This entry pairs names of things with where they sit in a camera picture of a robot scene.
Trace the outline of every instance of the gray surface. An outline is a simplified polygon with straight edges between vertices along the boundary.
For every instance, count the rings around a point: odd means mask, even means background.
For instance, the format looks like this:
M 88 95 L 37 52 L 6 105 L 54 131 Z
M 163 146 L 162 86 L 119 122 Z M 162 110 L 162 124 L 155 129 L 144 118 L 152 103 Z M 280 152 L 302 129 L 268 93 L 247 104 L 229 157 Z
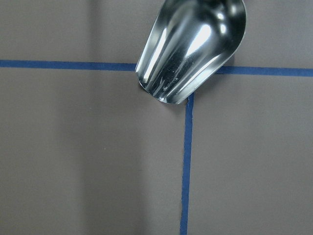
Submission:
M 195 95 L 190 235 L 313 233 L 313 79 L 215 75 Z
M 313 67 L 312 0 L 245 0 L 246 36 L 236 66 Z
M 136 63 L 163 1 L 0 1 L 1 59 Z M 246 0 L 229 65 L 311 68 L 313 1 Z
M 184 105 L 129 72 L 0 69 L 0 83 L 0 234 L 179 233 Z
M 0 0 L 0 59 L 136 63 L 162 2 Z M 313 67 L 313 1 L 246 6 L 229 65 Z M 313 233 L 312 87 L 220 75 L 199 90 L 190 235 Z M 179 233 L 184 106 L 130 72 L 0 69 L 0 107 L 0 234 Z
M 0 0 L 0 56 L 136 63 L 162 1 Z

